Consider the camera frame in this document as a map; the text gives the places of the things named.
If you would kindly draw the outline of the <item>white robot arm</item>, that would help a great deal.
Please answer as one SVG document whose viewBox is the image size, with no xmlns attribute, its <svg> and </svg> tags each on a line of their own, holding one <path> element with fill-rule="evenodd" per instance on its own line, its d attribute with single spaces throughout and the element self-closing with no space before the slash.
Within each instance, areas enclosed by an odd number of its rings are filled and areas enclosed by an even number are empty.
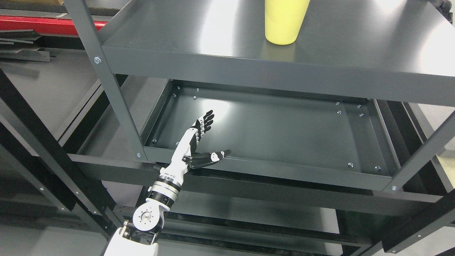
<svg viewBox="0 0 455 256">
<path fill-rule="evenodd" d="M 156 256 L 157 238 L 164 227 L 164 213 L 170 211 L 183 184 L 182 176 L 160 175 L 148 188 L 146 202 L 109 240 L 104 256 Z"/>
</svg>

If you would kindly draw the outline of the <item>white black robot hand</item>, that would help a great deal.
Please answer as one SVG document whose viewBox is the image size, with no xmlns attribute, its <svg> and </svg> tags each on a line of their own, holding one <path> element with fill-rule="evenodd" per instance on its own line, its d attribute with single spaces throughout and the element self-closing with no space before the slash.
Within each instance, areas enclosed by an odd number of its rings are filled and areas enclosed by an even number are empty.
<svg viewBox="0 0 455 256">
<path fill-rule="evenodd" d="M 211 166 L 231 154 L 230 149 L 218 152 L 196 152 L 201 139 L 211 129 L 213 119 L 213 110 L 209 110 L 205 115 L 198 117 L 185 131 L 173 153 L 170 164 L 160 170 L 159 180 L 181 186 L 183 177 L 189 170 Z"/>
</svg>

